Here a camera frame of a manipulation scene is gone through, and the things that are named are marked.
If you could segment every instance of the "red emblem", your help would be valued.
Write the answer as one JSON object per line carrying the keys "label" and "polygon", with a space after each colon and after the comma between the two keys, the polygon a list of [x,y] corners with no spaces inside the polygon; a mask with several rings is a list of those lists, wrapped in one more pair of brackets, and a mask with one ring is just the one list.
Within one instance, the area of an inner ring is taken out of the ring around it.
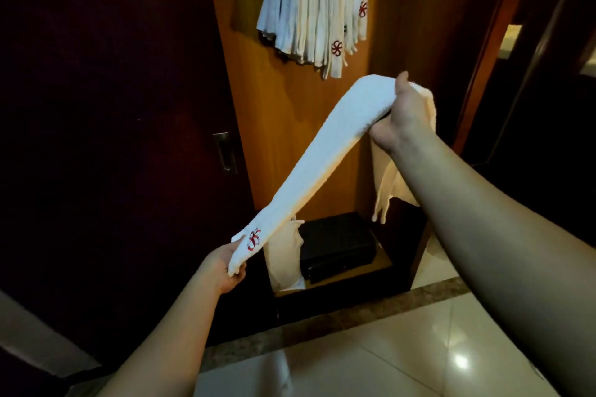
{"label": "red emblem", "polygon": [[249,235],[249,242],[253,244],[252,246],[249,245],[249,251],[254,250],[255,246],[259,244],[259,236],[257,235],[258,233],[260,233],[260,229],[252,231]]}
{"label": "red emblem", "polygon": [[341,55],[341,48],[343,48],[343,43],[341,41],[335,40],[332,42],[332,54],[336,57]]}
{"label": "red emblem", "polygon": [[360,9],[358,10],[358,16],[365,17],[368,11],[368,4],[366,2],[360,2]]}

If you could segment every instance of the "black box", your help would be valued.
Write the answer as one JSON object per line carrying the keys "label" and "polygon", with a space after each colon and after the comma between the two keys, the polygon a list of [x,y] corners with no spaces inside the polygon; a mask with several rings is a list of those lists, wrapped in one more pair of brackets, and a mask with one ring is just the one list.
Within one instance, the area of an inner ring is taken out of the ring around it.
{"label": "black box", "polygon": [[343,271],[372,263],[376,242],[357,212],[320,218],[299,228],[302,276],[311,284]]}

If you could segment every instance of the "tile floor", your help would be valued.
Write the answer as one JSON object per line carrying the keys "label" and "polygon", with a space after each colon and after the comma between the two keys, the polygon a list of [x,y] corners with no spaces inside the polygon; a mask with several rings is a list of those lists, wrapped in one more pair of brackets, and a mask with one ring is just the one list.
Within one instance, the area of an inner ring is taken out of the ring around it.
{"label": "tile floor", "polygon": [[[430,255],[415,282],[453,273]],[[206,372],[195,395],[557,396],[471,294]]]}

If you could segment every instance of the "brown marble threshold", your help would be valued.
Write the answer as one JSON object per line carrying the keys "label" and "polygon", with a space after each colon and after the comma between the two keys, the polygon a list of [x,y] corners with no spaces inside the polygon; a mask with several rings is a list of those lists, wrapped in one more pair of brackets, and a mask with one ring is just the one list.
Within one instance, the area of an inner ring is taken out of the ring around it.
{"label": "brown marble threshold", "polygon": [[329,314],[272,328],[263,333],[225,342],[205,349],[201,372],[244,361],[300,342],[311,341],[422,306],[464,295],[470,290],[460,277],[451,278],[421,288],[414,288],[390,298],[337,310]]}

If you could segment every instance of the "person's left arm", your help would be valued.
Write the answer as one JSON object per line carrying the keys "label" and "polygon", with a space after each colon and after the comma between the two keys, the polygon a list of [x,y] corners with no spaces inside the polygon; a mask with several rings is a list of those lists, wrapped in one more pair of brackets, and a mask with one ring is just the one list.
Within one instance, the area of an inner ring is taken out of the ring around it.
{"label": "person's left arm", "polygon": [[238,243],[213,250],[168,313],[118,369],[98,397],[191,396],[219,296],[246,275],[228,276]]}

